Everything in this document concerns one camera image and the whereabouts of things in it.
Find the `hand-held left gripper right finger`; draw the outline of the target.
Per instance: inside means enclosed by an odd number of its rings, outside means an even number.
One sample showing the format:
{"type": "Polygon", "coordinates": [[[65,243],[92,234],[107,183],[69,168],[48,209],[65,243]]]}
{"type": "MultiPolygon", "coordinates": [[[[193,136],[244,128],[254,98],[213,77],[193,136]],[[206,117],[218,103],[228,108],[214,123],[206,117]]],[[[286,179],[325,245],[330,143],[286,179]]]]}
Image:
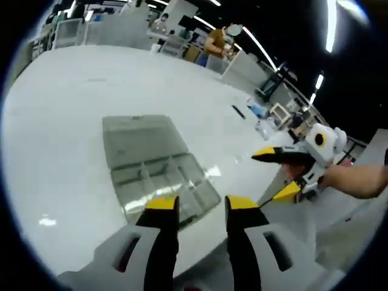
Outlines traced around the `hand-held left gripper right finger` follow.
{"type": "Polygon", "coordinates": [[[307,246],[260,206],[242,196],[225,198],[227,253],[235,290],[331,290],[332,273],[307,246]]]}

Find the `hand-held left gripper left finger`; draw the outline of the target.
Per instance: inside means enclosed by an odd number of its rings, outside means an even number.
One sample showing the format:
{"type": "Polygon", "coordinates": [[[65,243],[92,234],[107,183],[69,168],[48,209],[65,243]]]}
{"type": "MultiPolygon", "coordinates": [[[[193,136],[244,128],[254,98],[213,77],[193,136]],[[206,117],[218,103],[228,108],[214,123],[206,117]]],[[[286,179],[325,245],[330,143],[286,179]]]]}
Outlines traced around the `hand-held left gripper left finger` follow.
{"type": "Polygon", "coordinates": [[[179,250],[179,198],[157,196],[77,272],[58,275],[62,290],[172,290],[179,250]]]}

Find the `person's right hand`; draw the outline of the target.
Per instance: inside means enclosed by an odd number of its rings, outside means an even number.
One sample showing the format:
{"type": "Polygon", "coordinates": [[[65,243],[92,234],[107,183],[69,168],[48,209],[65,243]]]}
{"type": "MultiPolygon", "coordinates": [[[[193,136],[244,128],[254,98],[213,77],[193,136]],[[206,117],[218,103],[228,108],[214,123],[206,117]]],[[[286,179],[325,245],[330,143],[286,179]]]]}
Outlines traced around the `person's right hand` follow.
{"type": "Polygon", "coordinates": [[[283,164],[283,170],[289,180],[294,180],[303,173],[305,166],[301,164],[283,164]]]}

